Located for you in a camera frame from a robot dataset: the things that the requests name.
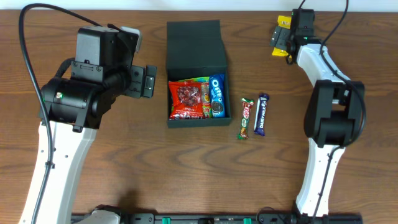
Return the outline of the blue Oreo cookie pack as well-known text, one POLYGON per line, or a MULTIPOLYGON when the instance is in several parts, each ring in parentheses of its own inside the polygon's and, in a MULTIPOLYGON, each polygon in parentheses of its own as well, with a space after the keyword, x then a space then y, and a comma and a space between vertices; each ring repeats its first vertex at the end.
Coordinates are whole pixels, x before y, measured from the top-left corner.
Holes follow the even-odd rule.
POLYGON ((224 118, 224 74, 215 74, 209 77, 209 91, 211 110, 214 118, 224 118))

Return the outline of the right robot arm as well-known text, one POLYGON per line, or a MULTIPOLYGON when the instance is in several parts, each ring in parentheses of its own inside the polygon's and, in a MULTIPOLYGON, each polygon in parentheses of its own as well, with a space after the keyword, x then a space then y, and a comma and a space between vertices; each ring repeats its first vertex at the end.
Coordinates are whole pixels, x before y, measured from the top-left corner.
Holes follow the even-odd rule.
POLYGON ((364 85, 339 70, 326 42, 316 37, 314 20, 314 10, 293 9, 291 16, 278 18, 270 42, 287 64, 303 69, 313 86, 303 123, 308 161, 289 223, 355 222, 331 216, 328 201, 338 163, 366 123, 364 85))

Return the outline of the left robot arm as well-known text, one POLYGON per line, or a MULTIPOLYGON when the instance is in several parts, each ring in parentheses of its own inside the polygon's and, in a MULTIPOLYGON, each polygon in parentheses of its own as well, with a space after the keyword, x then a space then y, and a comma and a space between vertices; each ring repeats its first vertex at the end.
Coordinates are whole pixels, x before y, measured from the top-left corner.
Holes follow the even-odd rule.
POLYGON ((103 115, 116 98, 151 98, 157 69, 132 62, 138 29, 114 25, 78 31, 76 55, 40 91, 39 148, 21 223, 70 223, 81 170, 103 115))

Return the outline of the purple Dairy Milk bar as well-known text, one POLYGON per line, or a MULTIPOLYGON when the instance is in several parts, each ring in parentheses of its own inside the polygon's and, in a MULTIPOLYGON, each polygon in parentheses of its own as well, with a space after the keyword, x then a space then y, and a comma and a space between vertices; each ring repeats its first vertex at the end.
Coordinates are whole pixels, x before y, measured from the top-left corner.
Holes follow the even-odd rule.
POLYGON ((254 133, 260 136, 265 136, 264 123, 268 101, 268 94, 262 93, 259 95, 257 101, 256 120, 254 123, 254 133))

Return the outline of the KitKat chocolate bar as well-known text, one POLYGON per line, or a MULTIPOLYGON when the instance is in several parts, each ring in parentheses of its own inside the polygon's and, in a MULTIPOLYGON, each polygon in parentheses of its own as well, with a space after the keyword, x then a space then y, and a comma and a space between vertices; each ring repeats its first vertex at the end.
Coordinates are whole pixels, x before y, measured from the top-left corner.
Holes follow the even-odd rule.
POLYGON ((248 138, 248 124, 249 124, 249 118, 250 118, 250 112, 251 108, 254 105, 254 101, 247 99, 247 98, 242 98, 242 106, 243 106, 243 112, 242 112, 242 118, 241 118, 241 126, 239 129, 238 133, 238 139, 247 139, 248 138))

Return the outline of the red snack bag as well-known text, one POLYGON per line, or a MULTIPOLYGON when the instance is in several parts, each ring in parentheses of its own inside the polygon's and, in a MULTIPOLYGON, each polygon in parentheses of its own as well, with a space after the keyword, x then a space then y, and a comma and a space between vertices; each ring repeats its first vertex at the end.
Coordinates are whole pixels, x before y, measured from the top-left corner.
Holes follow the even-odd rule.
POLYGON ((169 82, 173 108, 169 119, 203 119, 204 86, 204 83, 198 82, 169 82))

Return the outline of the yellow seed snack bag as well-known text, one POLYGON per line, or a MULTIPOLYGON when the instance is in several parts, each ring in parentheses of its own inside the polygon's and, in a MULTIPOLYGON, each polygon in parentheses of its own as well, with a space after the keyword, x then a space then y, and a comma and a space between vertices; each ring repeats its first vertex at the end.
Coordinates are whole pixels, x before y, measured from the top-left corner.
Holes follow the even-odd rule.
POLYGON ((288 56, 286 41, 290 33, 291 17, 278 16, 277 27, 274 29, 270 46, 273 47, 272 55, 277 57, 288 56))

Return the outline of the black gift box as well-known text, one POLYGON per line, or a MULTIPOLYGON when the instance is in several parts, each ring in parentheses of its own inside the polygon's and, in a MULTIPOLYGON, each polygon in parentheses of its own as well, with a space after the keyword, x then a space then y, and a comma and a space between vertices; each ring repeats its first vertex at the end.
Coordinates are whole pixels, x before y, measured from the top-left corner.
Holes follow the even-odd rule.
POLYGON ((231 123, 228 63, 219 20, 167 23, 166 74, 167 82, 214 74, 224 75, 224 118, 168 119, 169 128, 228 126, 231 123))

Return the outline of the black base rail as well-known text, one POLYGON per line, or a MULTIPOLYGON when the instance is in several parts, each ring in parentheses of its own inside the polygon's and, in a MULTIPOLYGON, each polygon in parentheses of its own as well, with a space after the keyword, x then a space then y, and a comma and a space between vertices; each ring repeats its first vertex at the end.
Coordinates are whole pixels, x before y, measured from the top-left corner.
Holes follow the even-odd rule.
POLYGON ((262 213, 254 215, 154 215, 151 213, 136 213, 122 215, 120 223, 130 224, 243 224, 243 223, 330 223, 330 224, 362 224, 360 215, 332 215, 316 218, 314 222, 308 217, 298 217, 295 214, 262 213))

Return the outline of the green Haribo gummy bag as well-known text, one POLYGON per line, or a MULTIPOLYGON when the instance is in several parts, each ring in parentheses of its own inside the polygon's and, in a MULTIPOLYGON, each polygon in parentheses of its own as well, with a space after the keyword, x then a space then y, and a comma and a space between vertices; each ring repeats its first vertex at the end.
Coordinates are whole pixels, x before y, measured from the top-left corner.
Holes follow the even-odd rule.
POLYGON ((198 77, 198 78, 189 78, 185 80, 179 80, 177 82, 198 82, 204 83, 204 90, 202 95, 203 100, 203 112, 205 117, 203 119, 212 118, 212 111, 210 105, 210 96, 209 96, 209 78, 208 77, 198 77))

